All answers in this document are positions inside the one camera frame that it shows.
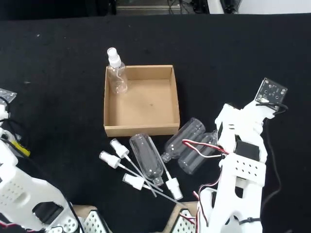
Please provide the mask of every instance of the clear plastic bottle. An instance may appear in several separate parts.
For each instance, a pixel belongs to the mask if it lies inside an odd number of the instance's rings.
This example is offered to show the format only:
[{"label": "clear plastic bottle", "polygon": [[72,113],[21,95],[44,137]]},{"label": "clear plastic bottle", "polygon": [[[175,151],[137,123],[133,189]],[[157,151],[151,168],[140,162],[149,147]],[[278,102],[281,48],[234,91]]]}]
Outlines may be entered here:
[{"label": "clear plastic bottle", "polygon": [[125,64],[121,61],[115,48],[109,48],[107,54],[110,64],[107,68],[107,75],[111,90],[115,94],[125,93],[127,91]]},{"label": "clear plastic bottle", "polygon": [[151,137],[145,133],[136,134],[130,138],[130,145],[142,174],[155,185],[162,185],[163,165]]},{"label": "clear plastic bottle", "polygon": [[180,154],[187,148],[182,144],[183,139],[195,140],[199,135],[205,132],[205,127],[196,118],[191,118],[180,130],[171,137],[165,144],[165,152],[162,154],[162,160],[167,163],[171,159],[179,158]]},{"label": "clear plastic bottle", "polygon": [[[217,144],[217,135],[216,131],[212,133],[205,133],[197,138],[197,141],[208,143],[208,144]],[[211,147],[206,147],[202,145],[193,145],[195,146],[203,155],[210,156],[214,153],[215,149]],[[179,166],[184,170],[187,174],[194,174],[196,170],[207,160],[203,156],[199,155],[196,151],[191,148],[185,149],[178,159]]]}]

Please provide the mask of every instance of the black tabletop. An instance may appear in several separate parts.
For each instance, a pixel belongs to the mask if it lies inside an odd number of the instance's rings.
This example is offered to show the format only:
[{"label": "black tabletop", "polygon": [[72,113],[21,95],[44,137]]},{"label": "black tabletop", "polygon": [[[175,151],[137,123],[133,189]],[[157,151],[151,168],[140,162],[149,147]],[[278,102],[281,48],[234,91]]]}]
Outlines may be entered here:
[{"label": "black tabletop", "polygon": [[[0,87],[18,93],[12,117],[31,134],[31,158],[74,204],[95,205],[114,233],[161,231],[174,207],[121,180],[98,158],[113,153],[103,128],[106,50],[127,65],[173,64],[181,123],[200,119],[207,131],[224,103],[244,107],[264,77],[289,91],[289,111],[270,122],[281,193],[262,216],[264,232],[307,232],[310,204],[311,15],[97,17],[0,22]],[[159,152],[169,136],[154,136]],[[129,138],[120,141],[129,147]],[[27,162],[20,168],[42,176]],[[218,175],[210,160],[193,176],[176,161],[183,201]],[[268,156],[263,196],[277,188]]]}]

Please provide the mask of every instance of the robotic arm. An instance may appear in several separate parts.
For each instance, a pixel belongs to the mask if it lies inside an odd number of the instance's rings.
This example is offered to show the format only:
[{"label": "robotic arm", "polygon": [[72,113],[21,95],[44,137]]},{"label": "robotic arm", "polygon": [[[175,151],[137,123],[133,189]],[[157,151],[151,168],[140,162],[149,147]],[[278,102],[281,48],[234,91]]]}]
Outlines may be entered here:
[{"label": "robotic arm", "polygon": [[[0,104],[0,126],[8,118],[5,105]],[[49,231],[61,226],[67,233],[78,231],[78,222],[63,194],[47,181],[33,178],[16,167],[18,160],[10,150],[17,147],[14,136],[0,127],[0,139],[1,213],[25,229]]]},{"label": "robotic arm", "polygon": [[[287,88],[265,78],[253,101],[243,109],[225,104],[216,118],[217,143],[229,155],[219,163],[218,189],[205,188],[200,193],[200,233],[262,233],[260,206],[267,150],[260,134],[266,118],[287,108],[282,104],[286,92]],[[242,189],[242,198],[236,195],[236,187]]]}]

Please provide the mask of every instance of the black circuit board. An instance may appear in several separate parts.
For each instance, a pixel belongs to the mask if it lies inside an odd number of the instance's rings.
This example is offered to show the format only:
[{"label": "black circuit board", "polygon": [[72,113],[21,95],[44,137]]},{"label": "black circuit board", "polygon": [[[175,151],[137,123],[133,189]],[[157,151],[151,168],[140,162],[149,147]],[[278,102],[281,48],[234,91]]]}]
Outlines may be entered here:
[{"label": "black circuit board", "polygon": [[[282,103],[287,92],[287,88],[273,82],[270,79],[264,78],[259,91],[256,95],[255,101],[259,103]],[[269,106],[274,110],[278,110],[277,106]]]}]

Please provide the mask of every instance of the cardboard box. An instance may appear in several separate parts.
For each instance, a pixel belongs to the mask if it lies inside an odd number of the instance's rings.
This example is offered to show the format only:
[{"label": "cardboard box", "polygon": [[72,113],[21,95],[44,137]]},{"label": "cardboard box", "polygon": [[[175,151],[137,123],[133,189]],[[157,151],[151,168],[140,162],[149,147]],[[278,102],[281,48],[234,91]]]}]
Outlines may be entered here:
[{"label": "cardboard box", "polygon": [[126,74],[127,92],[115,95],[106,70],[104,128],[108,137],[176,133],[180,118],[173,66],[127,66]]}]

